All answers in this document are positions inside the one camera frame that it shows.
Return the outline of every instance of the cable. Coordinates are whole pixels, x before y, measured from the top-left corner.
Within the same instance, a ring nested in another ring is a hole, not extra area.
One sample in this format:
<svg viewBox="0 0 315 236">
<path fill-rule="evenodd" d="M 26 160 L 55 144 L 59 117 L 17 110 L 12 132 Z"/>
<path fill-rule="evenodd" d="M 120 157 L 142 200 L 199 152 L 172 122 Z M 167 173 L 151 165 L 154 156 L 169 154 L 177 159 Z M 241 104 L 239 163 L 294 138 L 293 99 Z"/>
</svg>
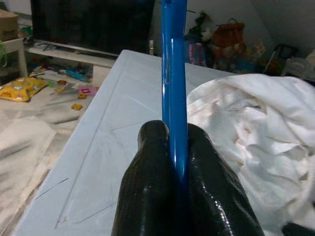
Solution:
<svg viewBox="0 0 315 236">
<path fill-rule="evenodd" d="M 7 55 L 6 55 L 6 51 L 5 51 L 5 46 L 1 40 L 0 40 L 0 65 L 2 67 L 6 67 L 6 65 L 7 65 Z"/>
</svg>

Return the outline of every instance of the white fabric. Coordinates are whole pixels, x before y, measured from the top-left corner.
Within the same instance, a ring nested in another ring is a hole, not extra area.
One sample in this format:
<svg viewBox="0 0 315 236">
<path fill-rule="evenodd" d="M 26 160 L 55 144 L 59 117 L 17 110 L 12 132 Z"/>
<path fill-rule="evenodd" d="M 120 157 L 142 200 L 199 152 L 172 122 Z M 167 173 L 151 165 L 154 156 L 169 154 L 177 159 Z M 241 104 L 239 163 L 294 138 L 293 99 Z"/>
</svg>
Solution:
<svg viewBox="0 0 315 236">
<path fill-rule="evenodd" d="M 315 228 L 314 118 L 315 89 L 293 77 L 230 76 L 188 95 L 188 122 L 237 173 L 266 236 Z"/>
</svg>

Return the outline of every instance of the white cloth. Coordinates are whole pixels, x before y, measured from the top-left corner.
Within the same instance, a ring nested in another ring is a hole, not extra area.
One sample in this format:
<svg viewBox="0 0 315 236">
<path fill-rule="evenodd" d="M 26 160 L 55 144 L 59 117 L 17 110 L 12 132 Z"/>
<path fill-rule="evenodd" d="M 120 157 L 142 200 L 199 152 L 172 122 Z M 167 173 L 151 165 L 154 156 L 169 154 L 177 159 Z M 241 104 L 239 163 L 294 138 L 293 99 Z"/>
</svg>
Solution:
<svg viewBox="0 0 315 236">
<path fill-rule="evenodd" d="M 188 95 L 188 122 L 237 173 L 266 236 L 281 236 L 289 221 L 315 228 L 311 85 L 259 74 L 213 80 Z"/>
</svg>

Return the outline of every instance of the television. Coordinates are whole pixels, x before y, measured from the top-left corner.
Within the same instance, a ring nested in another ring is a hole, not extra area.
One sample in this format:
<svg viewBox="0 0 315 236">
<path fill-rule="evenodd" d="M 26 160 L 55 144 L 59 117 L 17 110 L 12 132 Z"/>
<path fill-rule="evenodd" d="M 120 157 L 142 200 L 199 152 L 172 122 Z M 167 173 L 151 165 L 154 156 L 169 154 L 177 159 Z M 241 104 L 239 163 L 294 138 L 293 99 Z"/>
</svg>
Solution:
<svg viewBox="0 0 315 236">
<path fill-rule="evenodd" d="M 31 0 L 35 40 L 117 56 L 147 52 L 155 0 Z"/>
</svg>

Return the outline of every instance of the cluttered floor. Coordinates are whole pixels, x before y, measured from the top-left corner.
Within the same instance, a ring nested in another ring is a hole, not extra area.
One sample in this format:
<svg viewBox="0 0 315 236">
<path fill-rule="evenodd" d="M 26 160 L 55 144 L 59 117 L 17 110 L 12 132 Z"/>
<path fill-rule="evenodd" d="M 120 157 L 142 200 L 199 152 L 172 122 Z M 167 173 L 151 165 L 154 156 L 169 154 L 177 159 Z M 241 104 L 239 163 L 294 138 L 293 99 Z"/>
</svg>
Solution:
<svg viewBox="0 0 315 236">
<path fill-rule="evenodd" d="M 53 70 L 44 69 L 40 76 L 36 81 L 11 82 L 15 89 L 34 84 L 33 94 L 15 96 L 20 100 L 32 96 L 28 102 L 0 99 L 1 236 L 12 233 L 97 92 L 96 87 Z M 10 94 L 7 85 L 1 87 L 6 89 L 4 97 Z"/>
</svg>

